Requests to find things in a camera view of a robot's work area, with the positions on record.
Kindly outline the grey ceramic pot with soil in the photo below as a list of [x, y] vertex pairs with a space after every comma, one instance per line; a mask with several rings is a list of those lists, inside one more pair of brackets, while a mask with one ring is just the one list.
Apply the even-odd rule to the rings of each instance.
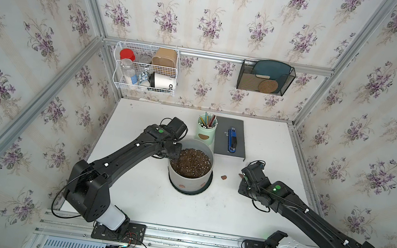
[[180, 157], [168, 160], [168, 172], [203, 181], [213, 178], [214, 155], [210, 147], [197, 139], [183, 140], [181, 144]]

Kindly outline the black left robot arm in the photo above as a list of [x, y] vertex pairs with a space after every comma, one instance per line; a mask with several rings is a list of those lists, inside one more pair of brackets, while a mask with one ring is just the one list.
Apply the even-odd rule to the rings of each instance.
[[81, 218], [112, 231], [122, 230], [129, 218], [112, 204], [110, 188], [127, 171], [149, 157], [178, 159], [188, 127], [175, 117], [166, 125], [146, 127], [132, 142], [91, 163], [77, 162], [60, 194]]

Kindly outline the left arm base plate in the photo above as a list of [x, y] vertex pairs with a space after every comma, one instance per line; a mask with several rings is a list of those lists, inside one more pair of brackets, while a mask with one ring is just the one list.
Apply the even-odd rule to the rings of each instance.
[[122, 242], [134, 246], [142, 243], [146, 227], [144, 224], [125, 221], [118, 229], [110, 230], [105, 225], [95, 222], [91, 238]]

